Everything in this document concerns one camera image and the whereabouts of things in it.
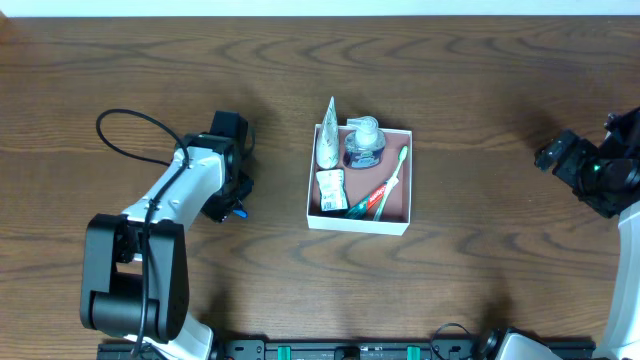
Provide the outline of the blue disposable razor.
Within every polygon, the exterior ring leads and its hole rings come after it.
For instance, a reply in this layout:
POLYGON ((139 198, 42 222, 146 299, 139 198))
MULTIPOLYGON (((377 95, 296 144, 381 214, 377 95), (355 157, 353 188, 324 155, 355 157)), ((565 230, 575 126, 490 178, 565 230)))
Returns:
POLYGON ((246 219, 248 217, 247 211, 242 208, 233 209, 233 213, 243 219, 246 219))

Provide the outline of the green white soap packet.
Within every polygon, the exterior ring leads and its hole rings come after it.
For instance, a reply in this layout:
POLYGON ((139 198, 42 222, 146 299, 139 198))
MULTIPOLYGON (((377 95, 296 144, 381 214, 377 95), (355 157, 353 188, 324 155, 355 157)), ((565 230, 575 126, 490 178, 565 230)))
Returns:
POLYGON ((323 212, 348 208, 343 169, 319 171, 316 173, 316 180, 320 192, 320 208, 323 212))

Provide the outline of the white shampoo tube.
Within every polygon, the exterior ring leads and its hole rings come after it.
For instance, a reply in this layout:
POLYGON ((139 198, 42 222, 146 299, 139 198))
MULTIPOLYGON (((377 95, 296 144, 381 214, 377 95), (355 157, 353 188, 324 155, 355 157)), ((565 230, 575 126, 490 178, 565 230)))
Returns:
POLYGON ((335 99, 331 97, 316 140, 315 158, 317 165, 325 170, 336 167, 339 162, 339 151, 337 112, 335 99))

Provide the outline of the red green toothpaste tube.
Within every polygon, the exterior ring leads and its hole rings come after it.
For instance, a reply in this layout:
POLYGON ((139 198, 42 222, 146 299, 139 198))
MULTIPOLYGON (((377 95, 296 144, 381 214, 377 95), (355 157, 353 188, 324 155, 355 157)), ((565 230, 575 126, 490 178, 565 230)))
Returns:
POLYGON ((383 196, 386 182, 376 188, 372 193, 365 196, 357 204, 352 206, 344 215, 346 219, 361 220, 365 217, 367 212, 372 209, 376 204, 379 204, 383 196))

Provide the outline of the clear spray bottle blue liquid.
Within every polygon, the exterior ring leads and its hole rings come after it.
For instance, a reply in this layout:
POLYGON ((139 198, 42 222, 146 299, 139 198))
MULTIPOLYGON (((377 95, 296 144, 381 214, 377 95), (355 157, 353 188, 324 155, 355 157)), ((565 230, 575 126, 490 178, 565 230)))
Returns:
POLYGON ((372 116, 348 119, 353 131, 344 139, 343 163, 351 169, 368 169, 380 164, 386 146, 384 132, 372 116))

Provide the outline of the green white toothbrush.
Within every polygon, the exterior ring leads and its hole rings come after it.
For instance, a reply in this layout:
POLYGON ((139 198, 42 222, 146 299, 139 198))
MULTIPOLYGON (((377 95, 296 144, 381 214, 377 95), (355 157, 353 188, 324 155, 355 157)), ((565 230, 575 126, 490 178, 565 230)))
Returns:
POLYGON ((381 201, 379 203, 378 209, 376 210, 376 213, 374 214, 373 220, 374 221, 379 221, 382 217, 382 214, 384 212, 384 208, 386 205, 386 202, 390 196, 390 193, 392 192, 393 188, 397 185, 397 183, 399 182, 398 179, 398 175, 399 172, 402 168, 402 165, 404 163, 404 161, 406 160, 407 156, 408 156, 408 146, 405 145, 402 147, 402 149, 400 150, 399 154, 398 154, 398 162, 396 165, 396 168, 394 170, 394 172, 392 173, 391 177, 387 180, 386 185, 385 185, 385 190, 383 193, 383 196, 381 198, 381 201))

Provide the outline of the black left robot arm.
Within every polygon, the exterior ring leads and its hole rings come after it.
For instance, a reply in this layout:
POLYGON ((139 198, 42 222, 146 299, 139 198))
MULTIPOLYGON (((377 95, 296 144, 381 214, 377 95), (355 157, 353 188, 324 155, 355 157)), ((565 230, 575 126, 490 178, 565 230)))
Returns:
POLYGON ((198 214, 221 223, 245 217, 253 181, 241 169, 255 132, 234 112, 215 113, 206 132, 177 138, 150 190, 86 230, 80 319, 113 337, 100 359, 222 359, 224 345, 189 311, 186 233, 198 214))

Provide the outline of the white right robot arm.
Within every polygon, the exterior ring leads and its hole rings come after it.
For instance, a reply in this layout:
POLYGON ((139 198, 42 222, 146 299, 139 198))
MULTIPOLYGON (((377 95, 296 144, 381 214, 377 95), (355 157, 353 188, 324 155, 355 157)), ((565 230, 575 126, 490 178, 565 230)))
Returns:
POLYGON ((620 254, 614 294, 597 359, 639 357, 639 110, 610 114, 601 145, 570 130, 535 153, 577 199, 604 218, 618 218, 620 254))

